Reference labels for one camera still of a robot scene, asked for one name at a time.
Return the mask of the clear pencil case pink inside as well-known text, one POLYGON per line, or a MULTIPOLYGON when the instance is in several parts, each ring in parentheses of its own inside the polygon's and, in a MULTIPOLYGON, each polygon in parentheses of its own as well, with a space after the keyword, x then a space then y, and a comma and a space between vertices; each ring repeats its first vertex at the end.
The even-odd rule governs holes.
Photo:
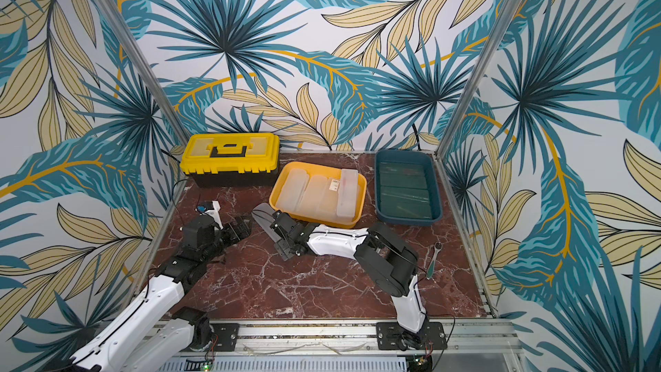
POLYGON ((359 189, 358 176, 357 170, 341 170, 336 209, 337 217, 340 219, 352 220, 355 216, 359 189))

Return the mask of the yellow black toolbox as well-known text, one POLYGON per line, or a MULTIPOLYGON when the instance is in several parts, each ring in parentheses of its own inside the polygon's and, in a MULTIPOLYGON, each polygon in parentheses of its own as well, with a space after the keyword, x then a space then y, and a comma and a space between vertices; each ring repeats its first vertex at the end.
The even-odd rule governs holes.
POLYGON ((272 133, 196 134, 180 168, 200 188, 272 186, 280 173, 280 144, 272 133))

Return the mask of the teal plastic tray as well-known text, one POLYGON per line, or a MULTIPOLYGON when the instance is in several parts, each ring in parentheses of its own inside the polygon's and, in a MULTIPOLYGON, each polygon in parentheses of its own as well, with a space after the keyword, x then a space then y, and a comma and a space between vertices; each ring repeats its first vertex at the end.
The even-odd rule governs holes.
POLYGON ((437 172, 430 155, 382 150, 375 154, 375 210, 380 221, 430 227, 442 218, 437 172))

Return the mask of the clear ribbed pencil case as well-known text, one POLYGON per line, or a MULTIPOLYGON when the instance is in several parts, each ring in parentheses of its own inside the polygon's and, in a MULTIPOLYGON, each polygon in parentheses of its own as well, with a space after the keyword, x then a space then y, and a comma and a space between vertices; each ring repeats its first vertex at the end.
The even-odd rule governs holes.
POLYGON ((261 203, 251 212, 252 218, 260 225, 263 231, 273 240, 275 249, 283 260, 289 260, 290 246, 287 241, 280 234, 273 229, 272 225, 275 223, 275 210, 271 208, 268 203, 261 203))

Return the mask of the clear pencil case labelled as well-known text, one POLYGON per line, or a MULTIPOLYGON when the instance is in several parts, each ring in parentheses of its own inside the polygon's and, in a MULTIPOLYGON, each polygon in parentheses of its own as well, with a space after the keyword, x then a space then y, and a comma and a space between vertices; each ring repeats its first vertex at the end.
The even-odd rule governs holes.
POLYGON ((324 191, 323 198, 319 205, 320 215, 327 219, 333 220, 337 218, 337 202, 340 181, 335 178, 329 178, 327 187, 324 191))

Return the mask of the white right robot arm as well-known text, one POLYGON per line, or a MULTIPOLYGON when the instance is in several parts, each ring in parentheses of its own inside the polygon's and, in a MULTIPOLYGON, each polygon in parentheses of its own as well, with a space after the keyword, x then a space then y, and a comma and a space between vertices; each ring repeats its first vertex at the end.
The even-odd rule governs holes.
POLYGON ((409 334, 419 334, 429 320, 418 287, 418 253, 385 224, 343 229, 295 220, 275 211, 262 217, 259 225, 285 260, 314 255, 358 263, 375 285, 391 296, 399 327, 409 334))

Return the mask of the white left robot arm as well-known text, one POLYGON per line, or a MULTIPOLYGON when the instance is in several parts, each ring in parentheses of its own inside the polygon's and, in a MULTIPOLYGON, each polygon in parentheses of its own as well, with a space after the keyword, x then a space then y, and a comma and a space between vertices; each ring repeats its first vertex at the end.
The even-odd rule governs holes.
POLYGON ((210 353, 220 334, 199 309, 180 308, 155 335, 146 335, 206 275, 208 265, 251 233, 248 216, 221 224, 210 215, 198 215, 182 228, 176 251, 139 295, 59 370, 156 371, 179 351, 210 353))

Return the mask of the silver green ratchet wrench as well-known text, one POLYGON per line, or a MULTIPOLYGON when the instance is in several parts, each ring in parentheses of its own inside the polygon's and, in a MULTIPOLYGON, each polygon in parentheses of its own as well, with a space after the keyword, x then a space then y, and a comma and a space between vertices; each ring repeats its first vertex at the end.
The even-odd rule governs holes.
POLYGON ((427 280, 431 280, 433 278, 434 274, 435 274, 435 271, 436 271, 436 268, 437 268, 438 256, 439 256, 440 252, 442 251, 442 248, 443 248, 443 244, 440 241, 435 242, 432 259, 431 259, 430 264, 429 264, 429 266, 426 270, 426 279, 427 280))

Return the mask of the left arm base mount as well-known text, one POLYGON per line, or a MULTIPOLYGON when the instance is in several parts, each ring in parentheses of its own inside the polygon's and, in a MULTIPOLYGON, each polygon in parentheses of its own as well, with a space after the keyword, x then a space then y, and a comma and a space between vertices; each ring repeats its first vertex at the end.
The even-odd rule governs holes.
POLYGON ((189 349, 197 352, 233 352, 238 337, 238 323, 196 325, 189 349))

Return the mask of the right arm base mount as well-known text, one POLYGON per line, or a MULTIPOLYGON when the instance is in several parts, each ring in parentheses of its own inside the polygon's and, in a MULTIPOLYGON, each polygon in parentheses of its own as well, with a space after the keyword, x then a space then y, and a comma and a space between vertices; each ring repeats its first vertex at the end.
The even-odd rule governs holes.
POLYGON ((376 337, 381 351, 440 351, 448 347, 442 323, 428 320, 418 332, 410 332, 397 322, 378 322, 376 337))

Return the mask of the aluminium front rail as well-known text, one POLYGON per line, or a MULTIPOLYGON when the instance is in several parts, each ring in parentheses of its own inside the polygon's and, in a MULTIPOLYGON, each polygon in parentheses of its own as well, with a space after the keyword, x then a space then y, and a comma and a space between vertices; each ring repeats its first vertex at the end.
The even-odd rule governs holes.
POLYGON ((528 371, 511 322, 441 319, 445 350, 381 351, 385 320, 215 320, 238 323, 233 352, 179 351, 158 370, 175 371, 528 371))

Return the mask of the left aluminium frame post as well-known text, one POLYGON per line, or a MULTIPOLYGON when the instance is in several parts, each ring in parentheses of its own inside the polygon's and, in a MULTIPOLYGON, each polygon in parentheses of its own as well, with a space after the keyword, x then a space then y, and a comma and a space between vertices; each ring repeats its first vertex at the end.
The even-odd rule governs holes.
POLYGON ((151 92, 157 105, 160 107, 164 117, 170 122, 177 139, 182 143, 187 142, 190 133, 182 126, 177 118, 174 108, 170 104, 164 89, 158 82, 156 75, 148 64, 145 55, 140 51, 139 45, 134 39, 120 10, 117 10, 113 0, 94 0, 108 25, 114 31, 119 44, 123 46, 127 58, 133 62, 134 69, 143 79, 148 91, 151 92))

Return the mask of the aluminium frame post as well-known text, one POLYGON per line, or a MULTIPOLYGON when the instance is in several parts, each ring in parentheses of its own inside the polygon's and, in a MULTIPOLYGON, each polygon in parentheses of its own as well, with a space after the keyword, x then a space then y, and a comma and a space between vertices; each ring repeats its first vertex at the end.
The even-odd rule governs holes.
POLYGON ((477 91, 480 80, 483 78, 490 60, 497 52, 510 23, 516 15, 517 7, 521 1, 523 0, 504 0, 504 8, 500 16, 495 19, 492 31, 490 32, 490 35, 485 42, 485 46, 474 66, 471 77, 468 79, 468 82, 466 82, 466 86, 464 87, 458 103, 454 105, 453 115, 450 118, 449 124, 445 128, 444 135, 442 136, 439 147, 436 151, 436 158, 438 160, 442 160, 449 151, 452 139, 461 127, 462 118, 468 111, 473 94, 477 91))
POLYGON ((123 46, 127 58, 133 62, 134 69, 143 79, 148 91, 151 92, 157 105, 160 107, 164 117, 170 122, 177 139, 182 143, 187 142, 190 133, 182 126, 177 118, 174 108, 170 104, 164 89, 158 82, 156 75, 148 64, 145 55, 140 51, 139 45, 134 39, 120 10, 117 10, 113 0, 94 0, 108 25, 114 31, 119 44, 123 46))

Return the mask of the right aluminium frame post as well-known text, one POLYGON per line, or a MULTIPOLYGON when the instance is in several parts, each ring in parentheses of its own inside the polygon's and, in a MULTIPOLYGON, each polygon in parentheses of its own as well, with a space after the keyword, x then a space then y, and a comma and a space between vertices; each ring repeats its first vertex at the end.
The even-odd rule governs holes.
POLYGON ((490 32, 490 35, 485 42, 485 46, 474 66, 471 77, 468 79, 468 82, 466 82, 466 86, 464 87, 458 103, 454 105, 453 115, 450 118, 449 124, 445 128, 444 135, 442 136, 439 147, 436 151, 436 158, 438 160, 442 160, 449 151, 452 139, 461 127, 462 118, 468 111, 473 94, 477 91, 480 80, 483 78, 490 60, 497 52, 510 23, 516 15, 517 7, 521 1, 523 0, 504 0, 504 8, 500 16, 495 19, 492 31, 490 32))

